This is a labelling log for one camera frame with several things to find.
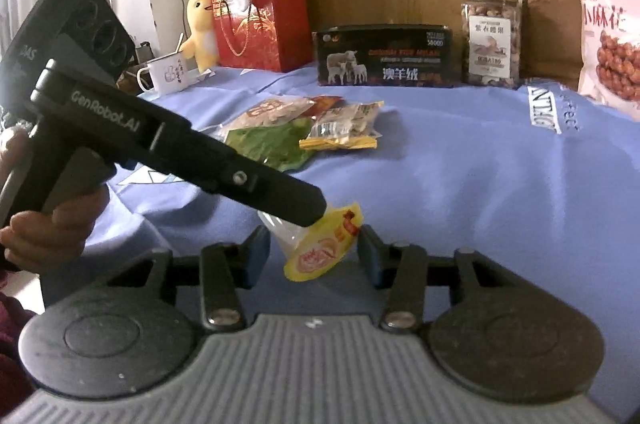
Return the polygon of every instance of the human hand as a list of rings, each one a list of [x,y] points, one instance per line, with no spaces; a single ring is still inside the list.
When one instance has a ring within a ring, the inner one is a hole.
[[[0,185],[20,160],[27,142],[28,135],[20,128],[9,128],[0,135]],[[102,185],[60,204],[50,215],[16,213],[9,225],[0,229],[4,257],[31,273],[44,273],[79,257],[108,203],[109,190]]]

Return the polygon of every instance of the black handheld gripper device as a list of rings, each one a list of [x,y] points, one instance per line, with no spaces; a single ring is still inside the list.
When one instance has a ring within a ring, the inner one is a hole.
[[[105,0],[86,1],[99,3],[97,9],[90,8],[94,12],[108,8]],[[40,69],[38,63],[26,63],[25,58],[33,62],[50,50],[52,44],[45,43],[37,31],[50,16],[56,17],[57,11],[52,10],[58,7],[55,0],[39,0],[0,67],[2,106],[34,124],[28,150],[0,194],[2,227],[16,213],[51,212],[61,202],[90,191],[114,175],[116,163],[132,169],[139,162],[176,175],[206,192],[222,194],[300,226],[309,226],[322,217],[326,202],[315,186],[242,157],[231,147],[192,130],[190,122],[180,115],[114,87],[113,78],[104,69],[110,70],[111,75],[116,71],[119,74],[124,68],[120,63],[126,65],[133,46],[110,8],[110,15],[105,14],[109,18],[90,29],[87,37],[91,38],[93,32],[93,49],[98,39],[98,53],[107,54],[98,62],[101,70],[54,59],[43,63]],[[79,18],[87,22],[84,15],[89,8],[85,4],[76,4],[75,8],[82,13]],[[105,24],[113,27],[108,43],[103,32]],[[78,29],[78,20],[68,18],[63,25],[73,31]],[[32,31],[33,39],[43,48],[21,49],[36,46],[30,42]],[[79,43],[88,43],[78,38]],[[66,40],[63,45],[76,44]],[[81,61],[92,56],[85,53]],[[110,66],[116,60],[119,65]],[[22,69],[22,73],[14,74],[16,69]],[[37,82],[31,78],[32,72],[40,76]],[[0,267],[15,270],[2,255]]]

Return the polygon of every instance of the black circular joint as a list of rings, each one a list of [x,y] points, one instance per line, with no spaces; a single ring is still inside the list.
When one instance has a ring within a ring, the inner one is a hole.
[[[121,43],[116,47],[116,49],[111,54],[111,66],[119,67],[120,65],[126,63],[127,59],[127,45],[126,43]]]
[[[549,404],[585,392],[604,359],[596,325],[551,296],[487,289],[431,324],[428,341],[455,381],[512,404]]]
[[[49,391],[111,399],[170,377],[194,347],[190,322],[144,289],[96,287],[48,308],[25,326],[18,350]]]
[[[95,33],[94,51],[98,54],[104,54],[111,48],[111,45],[113,45],[115,38],[116,25],[111,20],[107,20]]]
[[[76,16],[76,27],[84,30],[91,27],[98,17],[98,4],[90,0],[82,5]]]

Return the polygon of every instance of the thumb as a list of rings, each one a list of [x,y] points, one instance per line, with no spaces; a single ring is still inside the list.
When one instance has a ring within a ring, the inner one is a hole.
[[[0,134],[0,186],[24,155],[29,136],[23,128],[12,127]]]

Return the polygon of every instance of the black box with sheep picture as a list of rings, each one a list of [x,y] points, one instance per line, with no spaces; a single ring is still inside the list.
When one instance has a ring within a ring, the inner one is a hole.
[[[329,86],[451,87],[452,32],[445,26],[341,26],[316,33],[318,80]]]

